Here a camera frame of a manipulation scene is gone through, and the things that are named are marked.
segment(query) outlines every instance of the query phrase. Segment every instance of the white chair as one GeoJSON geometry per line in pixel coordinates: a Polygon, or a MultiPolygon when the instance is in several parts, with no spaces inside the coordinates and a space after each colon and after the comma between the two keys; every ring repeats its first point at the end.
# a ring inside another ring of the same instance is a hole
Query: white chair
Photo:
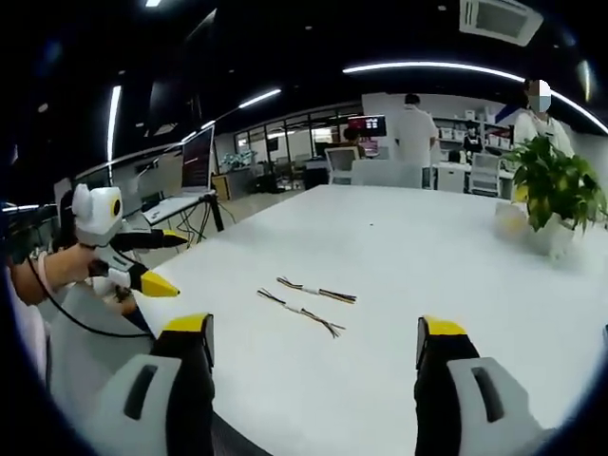
{"type": "Polygon", "coordinates": [[[465,171],[458,169],[437,168],[437,190],[442,192],[464,193],[465,171]]]}
{"type": "Polygon", "coordinates": [[[325,149],[327,163],[330,167],[330,184],[352,181],[352,164],[359,160],[356,147],[332,147],[325,149]]]}
{"type": "Polygon", "coordinates": [[[499,166],[501,159],[489,154],[473,154],[468,181],[470,193],[497,198],[501,194],[499,166]]]}
{"type": "Polygon", "coordinates": [[[393,160],[355,161],[352,185],[422,188],[422,168],[393,160]]]}

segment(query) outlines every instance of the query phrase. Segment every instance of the ceiling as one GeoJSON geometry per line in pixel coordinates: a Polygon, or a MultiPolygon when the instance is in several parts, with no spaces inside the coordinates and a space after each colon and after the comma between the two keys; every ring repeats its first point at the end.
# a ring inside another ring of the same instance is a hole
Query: ceiling
{"type": "MultiPolygon", "coordinates": [[[[597,81],[608,76],[608,59],[595,45],[601,15],[577,14],[585,1],[522,1],[544,17],[527,47],[459,32],[458,0],[377,0],[365,7],[338,0],[162,0],[156,9],[145,8],[145,0],[19,2],[23,13],[15,21],[24,25],[9,37],[15,51],[6,58],[14,62],[5,62],[15,68],[9,137],[20,157],[11,197],[42,202],[53,182],[105,160],[113,86],[123,87],[115,156],[178,141],[221,116],[217,132],[238,131],[374,91],[522,102],[517,84],[487,75],[448,69],[342,73],[386,61],[449,61],[540,77],[608,122],[604,87],[596,85],[586,102],[576,72],[586,60],[597,81]],[[235,110],[274,87],[282,89],[279,96],[235,110]],[[169,133],[155,136],[168,124],[174,126],[169,133]],[[38,182],[33,188],[32,181],[38,182]]],[[[560,103],[554,103],[554,115],[578,131],[600,134],[560,103]]]]}

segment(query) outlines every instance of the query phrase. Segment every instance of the cable bundle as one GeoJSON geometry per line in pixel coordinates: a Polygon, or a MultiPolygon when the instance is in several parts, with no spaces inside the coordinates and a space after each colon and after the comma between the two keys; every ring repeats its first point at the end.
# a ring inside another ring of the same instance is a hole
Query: cable bundle
{"type": "Polygon", "coordinates": [[[207,239],[207,237],[203,235],[203,232],[205,230],[205,227],[207,226],[207,221],[209,221],[211,209],[209,208],[209,206],[205,206],[205,211],[202,216],[202,224],[201,224],[202,227],[201,227],[201,230],[199,231],[195,227],[193,227],[192,224],[190,223],[190,216],[192,216],[192,214],[197,210],[197,208],[198,208],[198,206],[193,207],[192,210],[189,213],[187,213],[186,215],[184,215],[183,213],[180,213],[181,222],[176,228],[177,230],[179,230],[187,235],[187,237],[188,237],[187,248],[190,248],[190,245],[195,241],[195,239],[197,237],[207,239]]]}
{"type": "Polygon", "coordinates": [[[324,320],[323,318],[315,315],[314,313],[308,312],[304,308],[298,309],[297,307],[291,306],[286,301],[283,301],[282,299],[279,299],[278,297],[275,297],[272,294],[270,294],[270,292],[268,292],[268,290],[264,290],[262,288],[260,290],[257,290],[257,294],[260,296],[266,297],[268,299],[272,299],[274,302],[280,304],[283,308],[287,309],[288,311],[293,312],[294,314],[304,315],[304,316],[309,317],[311,320],[316,321],[317,323],[321,323],[332,334],[333,338],[340,336],[340,332],[338,330],[342,330],[342,331],[346,330],[346,328],[339,326],[339,325],[335,325],[333,323],[330,323],[329,321],[324,320]]]}
{"type": "Polygon", "coordinates": [[[321,295],[321,296],[330,297],[330,298],[336,299],[338,301],[346,302],[347,304],[354,304],[355,301],[357,300],[357,296],[352,296],[350,294],[330,292],[329,290],[323,290],[323,289],[316,290],[316,289],[312,289],[312,288],[307,288],[304,285],[296,285],[296,284],[290,282],[287,279],[287,277],[277,277],[276,280],[279,283],[282,283],[283,285],[285,285],[286,287],[292,288],[294,290],[299,290],[301,292],[310,293],[311,295],[321,295]]]}

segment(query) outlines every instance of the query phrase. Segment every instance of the person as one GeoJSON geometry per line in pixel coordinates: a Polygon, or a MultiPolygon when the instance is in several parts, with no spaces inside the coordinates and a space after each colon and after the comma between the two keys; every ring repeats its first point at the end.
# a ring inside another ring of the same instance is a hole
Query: person
{"type": "Polygon", "coordinates": [[[466,152],[467,161],[472,160],[472,154],[480,153],[484,150],[484,143],[482,137],[477,132],[477,125],[475,123],[466,123],[466,135],[463,140],[463,149],[466,152]]]}
{"type": "Polygon", "coordinates": [[[399,113],[394,128],[397,142],[395,159],[422,168],[423,187],[430,187],[430,149],[439,134],[430,114],[421,110],[420,97],[406,95],[405,108],[399,113]]]}
{"type": "Polygon", "coordinates": [[[345,141],[340,145],[344,147],[356,147],[359,151],[359,159],[361,160],[367,157],[365,148],[359,144],[361,141],[361,134],[357,130],[350,126],[347,127],[346,130],[344,130],[344,139],[345,141]]]}
{"type": "Polygon", "coordinates": [[[563,125],[547,112],[551,105],[549,85],[540,79],[526,79],[523,83],[523,93],[526,97],[526,108],[515,121],[513,143],[522,144],[542,135],[548,137],[553,146],[566,156],[574,156],[570,138],[563,125]]]}
{"type": "MultiPolygon", "coordinates": [[[[88,266],[94,259],[92,249],[75,244],[62,252],[40,256],[32,261],[32,265],[38,276],[42,276],[41,262],[44,261],[47,285],[56,293],[68,283],[85,280],[89,276],[88,266]]],[[[46,329],[36,306],[45,300],[47,292],[28,261],[13,264],[8,259],[5,273],[18,332],[34,368],[44,380],[47,371],[46,329]]]]}

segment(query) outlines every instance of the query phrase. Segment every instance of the black cable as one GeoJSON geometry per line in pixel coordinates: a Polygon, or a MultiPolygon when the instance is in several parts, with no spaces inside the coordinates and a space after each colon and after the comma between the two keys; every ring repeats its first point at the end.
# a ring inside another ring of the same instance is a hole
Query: black cable
{"type": "Polygon", "coordinates": [[[83,328],[83,329],[85,329],[85,330],[87,330],[87,331],[89,331],[91,333],[95,333],[95,334],[99,334],[99,335],[105,335],[107,337],[118,337],[118,338],[121,338],[121,339],[132,339],[132,338],[135,338],[135,337],[150,337],[150,338],[152,338],[152,334],[148,334],[148,333],[145,333],[145,332],[142,332],[142,333],[139,333],[139,334],[117,334],[117,333],[114,333],[114,332],[106,332],[106,331],[102,331],[102,330],[96,330],[95,328],[91,328],[90,326],[87,326],[85,323],[82,323],[82,322],[78,321],[76,318],[74,318],[72,315],[70,315],[63,307],[61,307],[61,305],[55,300],[55,298],[50,295],[50,293],[47,290],[47,287],[45,287],[45,284],[42,283],[42,279],[38,275],[38,272],[36,271],[36,268],[34,267],[33,263],[31,262],[31,258],[29,256],[27,256],[27,260],[28,260],[28,264],[29,264],[29,267],[30,267],[31,271],[34,273],[34,276],[36,277],[36,280],[38,281],[38,285],[40,285],[40,287],[42,288],[44,294],[48,297],[48,299],[50,299],[50,302],[53,303],[53,305],[57,308],[57,310],[59,312],[61,312],[72,323],[77,324],[81,328],[83,328]]]}
{"type": "MultiPolygon", "coordinates": [[[[195,227],[192,226],[192,224],[190,223],[190,217],[192,216],[192,214],[194,214],[194,212],[196,211],[197,207],[194,207],[192,209],[192,211],[190,211],[189,213],[187,213],[185,216],[183,215],[183,213],[180,213],[181,215],[181,223],[178,225],[178,229],[180,229],[180,231],[183,231],[184,233],[188,234],[188,247],[190,247],[190,245],[192,244],[192,242],[194,241],[194,238],[196,236],[198,236],[199,238],[205,238],[206,237],[202,234],[202,231],[198,231],[195,227]],[[186,230],[181,229],[182,225],[186,225],[186,230]]],[[[205,219],[206,217],[209,217],[208,214],[205,212],[205,214],[203,214],[203,219],[205,219]]]]}
{"type": "Polygon", "coordinates": [[[218,206],[221,207],[224,211],[226,211],[228,213],[228,215],[230,216],[230,218],[232,219],[232,222],[234,224],[237,224],[237,221],[235,220],[235,216],[232,215],[232,212],[230,212],[228,209],[226,209],[221,202],[218,202],[218,206]]]}
{"type": "Polygon", "coordinates": [[[177,226],[177,229],[182,231],[183,233],[186,233],[188,235],[188,247],[190,247],[190,244],[192,243],[192,238],[194,236],[194,234],[192,233],[192,230],[190,229],[190,227],[188,226],[188,219],[190,218],[190,216],[192,216],[192,214],[194,213],[194,211],[196,210],[196,206],[186,215],[183,214],[183,212],[180,212],[180,217],[181,217],[181,223],[177,226]]]}
{"type": "Polygon", "coordinates": [[[202,221],[200,223],[200,231],[197,230],[194,226],[192,226],[192,224],[190,224],[190,222],[188,221],[190,228],[197,235],[199,235],[199,238],[207,239],[207,236],[205,236],[203,233],[205,232],[205,227],[207,226],[207,221],[209,220],[210,215],[211,215],[211,208],[209,206],[205,206],[205,212],[202,215],[202,221]]]}

